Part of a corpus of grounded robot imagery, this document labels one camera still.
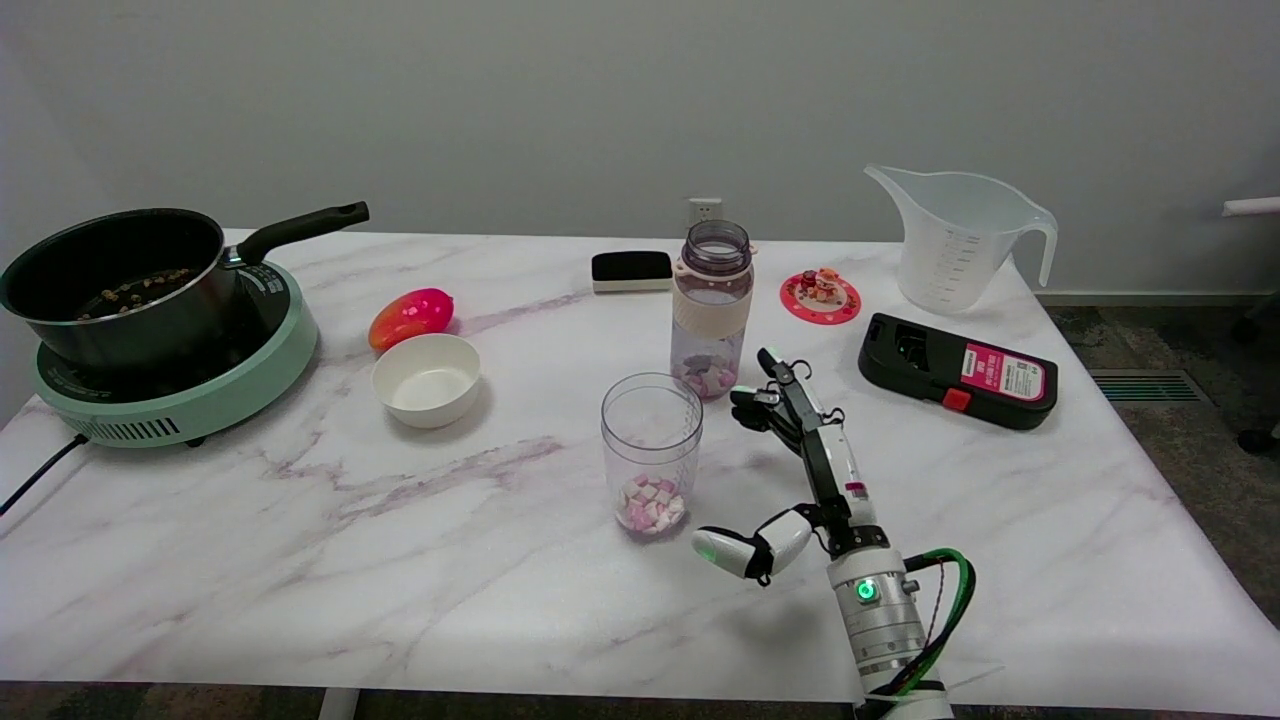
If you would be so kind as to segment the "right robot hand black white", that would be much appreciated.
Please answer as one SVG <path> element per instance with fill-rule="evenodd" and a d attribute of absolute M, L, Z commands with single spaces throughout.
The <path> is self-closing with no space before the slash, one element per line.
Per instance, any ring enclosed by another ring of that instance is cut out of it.
<path fill-rule="evenodd" d="M 736 386 L 731 415 L 741 427 L 771 433 L 800 457 L 812 501 L 777 512 L 753 534 L 700 527 L 692 548 L 712 565 L 759 585 L 771 584 L 818 539 L 832 562 L 856 552 L 888 550 L 876 509 L 844 429 L 841 409 L 826 409 L 812 389 L 812 368 L 760 348 L 756 360 L 768 378 L 760 388 Z"/>

